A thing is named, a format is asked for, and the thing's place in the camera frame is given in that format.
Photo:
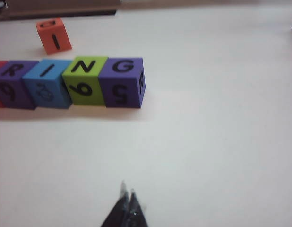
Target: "purple block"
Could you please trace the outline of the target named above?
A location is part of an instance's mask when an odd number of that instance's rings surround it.
[[[35,109],[22,77],[38,61],[9,61],[0,68],[0,100],[6,107]]]
[[[109,58],[98,78],[107,107],[141,108],[146,87],[142,58]]]

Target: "pointed black object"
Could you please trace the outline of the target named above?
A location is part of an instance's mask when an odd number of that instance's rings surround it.
[[[126,185],[122,183],[120,198],[101,227],[148,227],[136,194],[131,192],[130,202]]]
[[[148,227],[135,192],[131,192],[127,221],[124,227]]]
[[[128,204],[128,192],[125,184],[122,184],[120,198],[101,227],[122,227],[127,217]]]

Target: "number 9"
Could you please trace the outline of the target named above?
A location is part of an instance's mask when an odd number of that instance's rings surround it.
[[[9,96],[10,101],[15,100],[15,91],[11,85],[9,85],[8,83],[5,83],[5,82],[1,82],[0,83],[0,90],[4,94]]]
[[[93,93],[91,87],[86,83],[79,83],[77,87],[70,85],[69,88],[83,96],[91,96]]]

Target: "black symbol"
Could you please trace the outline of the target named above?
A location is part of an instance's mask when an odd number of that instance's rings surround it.
[[[93,93],[91,87],[86,83],[79,83],[77,87],[70,85],[69,88],[83,96],[91,96]]]
[[[37,84],[37,86],[40,88],[39,91],[36,91],[37,95],[39,95],[44,101],[51,102],[54,98],[53,93],[46,88],[45,84]]]
[[[15,100],[15,91],[13,89],[13,87],[11,85],[9,85],[8,83],[5,82],[1,82],[0,83],[0,90],[9,96],[9,100],[10,101],[14,101]]]
[[[116,103],[126,104],[127,103],[127,94],[126,93],[120,94],[119,89],[123,89],[126,91],[127,86],[121,85],[121,84],[117,84],[117,85],[113,86],[113,88],[112,88],[113,95],[120,98],[120,99],[116,100]]]
[[[84,61],[78,61],[75,65],[75,67],[71,70],[71,72],[75,72],[79,66],[82,67],[82,69],[84,70],[84,72],[89,72],[91,70],[91,68],[94,66],[95,61],[92,61],[89,66],[86,66]]]
[[[51,26],[53,26],[55,24],[56,24],[56,21],[53,20],[53,21],[48,21],[48,22],[45,22],[43,24],[40,24],[40,27],[51,27]]]
[[[12,64],[7,70],[5,70],[1,75],[4,76],[5,74],[9,73],[12,77],[15,75],[15,71],[18,71],[24,67],[23,64]]]
[[[59,50],[60,49],[60,45],[58,43],[58,40],[57,40],[57,37],[56,37],[55,34],[52,34],[52,39],[53,39],[53,42],[55,43],[55,46],[56,46],[57,50]]]
[[[122,64],[122,63],[131,63],[131,64],[133,64],[133,61],[131,61],[131,60],[118,61],[113,65],[112,70],[115,71],[115,72],[128,72],[128,71],[133,69],[133,65],[124,65],[124,69],[120,70],[119,69],[119,65]]]
[[[138,84],[140,85],[140,94],[142,93],[142,87],[144,86],[144,73],[141,72],[140,80],[138,81]]]
[[[51,70],[55,65],[51,64],[46,70],[44,70],[43,73],[40,74],[40,77],[44,77],[46,73],[49,72],[49,70]]]

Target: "blue block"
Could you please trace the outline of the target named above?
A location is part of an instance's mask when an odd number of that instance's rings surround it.
[[[37,106],[69,108],[72,104],[62,79],[69,60],[43,59],[23,76],[23,81]]]

